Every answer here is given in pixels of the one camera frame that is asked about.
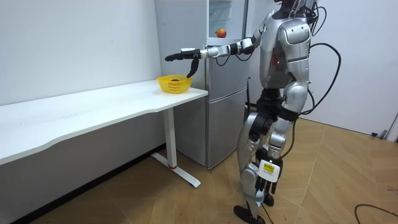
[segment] table leg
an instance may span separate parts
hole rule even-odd
[[[200,181],[177,166],[177,151],[175,148],[173,108],[164,110],[163,115],[164,115],[164,128],[166,134],[167,159],[157,152],[153,153],[152,157],[157,159],[159,162],[163,163],[165,166],[168,166],[172,171],[174,171],[180,177],[184,178],[192,186],[198,187],[200,185]]]

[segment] plastic basket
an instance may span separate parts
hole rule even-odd
[[[159,85],[166,93],[183,93],[189,89],[192,83],[192,78],[187,78],[186,75],[166,75],[157,78]]]

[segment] wire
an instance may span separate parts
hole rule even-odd
[[[324,46],[327,46],[327,47],[329,47],[330,49],[332,49],[332,50],[337,54],[337,57],[338,57],[338,65],[337,65],[337,69],[336,69],[335,76],[333,77],[333,81],[331,81],[331,84],[330,84],[329,88],[327,89],[326,93],[325,93],[325,94],[323,95],[323,97],[318,101],[318,103],[316,103],[316,105],[315,105],[313,108],[301,112],[301,114],[304,114],[304,115],[310,114],[310,113],[311,113],[313,110],[315,110],[315,108],[316,108],[317,106],[319,106],[319,104],[325,99],[325,97],[329,94],[330,90],[333,88],[333,85],[335,84],[336,79],[337,79],[337,76],[338,76],[338,74],[339,74],[339,72],[340,72],[340,67],[341,67],[341,55],[340,55],[339,51],[336,50],[332,45],[326,44],[326,43],[316,43],[316,44],[313,44],[313,45],[310,47],[310,49],[311,49],[312,47],[315,47],[315,46],[318,46],[318,45],[324,45]]]
[[[218,63],[218,58],[216,58],[216,63],[217,63],[217,65],[220,66],[220,67],[224,66],[224,65],[227,63],[229,57],[230,57],[230,56],[228,56],[228,58],[226,58],[224,64],[222,64],[222,65],[220,65],[220,64]]]
[[[323,22],[322,22],[321,26],[320,26],[319,29],[315,32],[315,28],[316,28],[316,26],[318,25],[318,20],[319,20],[319,9],[323,9],[323,10],[324,10],[324,12],[325,12],[325,17],[323,18]],[[316,21],[314,22],[314,25],[313,25],[313,27],[312,27],[312,29],[313,29],[313,30],[312,30],[312,36],[313,36],[313,37],[315,37],[315,36],[319,33],[319,31],[322,29],[323,25],[325,24],[326,18],[328,17],[328,12],[327,12],[326,8],[323,7],[323,6],[317,7],[317,14],[318,14],[318,18],[316,19]]]
[[[311,49],[312,47],[315,47],[315,46],[318,46],[318,45],[325,45],[325,46],[331,48],[331,49],[337,54],[337,56],[338,56],[338,66],[337,66],[337,70],[336,70],[336,73],[335,73],[335,77],[333,77],[333,81],[331,82],[329,88],[327,89],[327,91],[326,91],[326,93],[323,95],[323,97],[320,99],[320,101],[318,101],[318,103],[315,104],[315,99],[314,99],[314,97],[313,97],[313,95],[312,95],[310,89],[307,90],[308,93],[309,93],[310,96],[311,96],[312,108],[309,109],[309,110],[306,110],[306,111],[301,112],[299,115],[302,115],[302,114],[303,114],[303,115],[308,115],[308,114],[310,114],[313,110],[315,110],[315,108],[323,101],[323,99],[325,99],[325,97],[329,94],[330,90],[333,88],[333,85],[335,84],[336,79],[337,79],[337,76],[338,76],[338,74],[339,74],[339,72],[340,72],[340,67],[341,67],[341,55],[340,55],[339,51],[337,51],[332,45],[326,44],[326,43],[317,43],[317,44],[314,44],[314,45],[312,45],[312,46],[310,47],[310,49]],[[290,151],[293,149],[293,146],[294,146],[294,138],[295,138],[296,121],[297,121],[297,120],[295,120],[294,123],[293,123],[292,143],[290,144],[290,147],[289,147],[289,149],[287,150],[287,152],[286,152],[283,156],[280,157],[281,159],[283,159],[285,156],[287,156],[287,154],[290,153]]]
[[[249,89],[249,79],[251,79],[251,77],[248,77],[248,82],[247,82],[247,86],[246,86],[246,101],[248,103],[248,113],[247,116],[249,117],[249,114],[251,113],[251,103],[250,103],[250,89]]]
[[[315,2],[315,4],[313,5],[312,10],[317,11],[317,13],[315,13],[317,15],[317,18],[315,19],[315,22],[311,25],[311,28],[310,28],[311,35],[313,34],[313,31],[315,30],[315,26],[318,23],[318,19],[319,19],[319,8],[318,8],[317,2]]]
[[[293,149],[293,146],[294,146],[294,137],[295,137],[295,132],[296,132],[296,121],[297,121],[297,120],[295,120],[294,123],[293,123],[292,143],[290,143],[289,149],[287,150],[287,152],[286,152],[283,156],[280,157],[280,159],[283,159],[285,156],[287,156],[287,154],[290,153],[291,150]]]
[[[271,217],[269,216],[269,214],[268,214],[266,208],[263,206],[263,204],[261,204],[261,206],[262,206],[262,208],[264,209],[264,211],[266,211],[267,216],[268,216],[268,218],[269,218],[269,221],[271,221],[271,223],[274,224],[274,222],[272,221]]]
[[[385,210],[385,209],[383,209],[383,208],[379,208],[379,207],[374,206],[374,205],[359,204],[359,205],[355,206],[355,209],[354,209],[355,218],[356,218],[356,221],[358,222],[358,224],[361,224],[361,222],[359,221],[358,214],[356,213],[356,210],[357,210],[359,207],[361,207],[361,206],[376,208],[376,209],[378,209],[378,210],[382,210],[383,212],[387,212],[388,214],[391,214],[391,215],[393,215],[393,216],[395,216],[395,217],[398,217],[398,215],[395,214],[394,212],[387,211],[387,210]]]
[[[242,62],[245,62],[247,60],[249,60],[251,58],[251,56],[253,55],[253,53],[250,54],[250,56],[247,59],[241,59],[238,55],[235,55],[239,60],[241,60]]]
[[[310,91],[310,89],[308,88],[308,94],[311,96],[311,100],[312,100],[312,108],[314,108],[315,107],[315,99],[314,99],[314,97],[313,97],[313,95],[312,95],[312,93],[311,93],[311,91]],[[308,114],[310,114],[310,113],[305,113],[305,111],[304,112],[302,112],[301,114],[304,114],[304,115],[308,115]]]

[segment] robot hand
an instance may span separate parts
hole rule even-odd
[[[198,70],[199,59],[201,59],[200,49],[181,49],[180,53],[172,54],[164,58],[166,62],[172,62],[174,60],[193,59],[191,63],[191,70],[189,71],[187,78],[191,78]]]
[[[183,60],[183,59],[201,59],[200,49],[186,48],[181,49],[180,53],[172,54],[164,58],[166,62],[172,62],[174,60]]]

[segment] sticker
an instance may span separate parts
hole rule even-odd
[[[278,181],[279,172],[279,166],[262,160],[257,173],[261,178],[275,183]]]

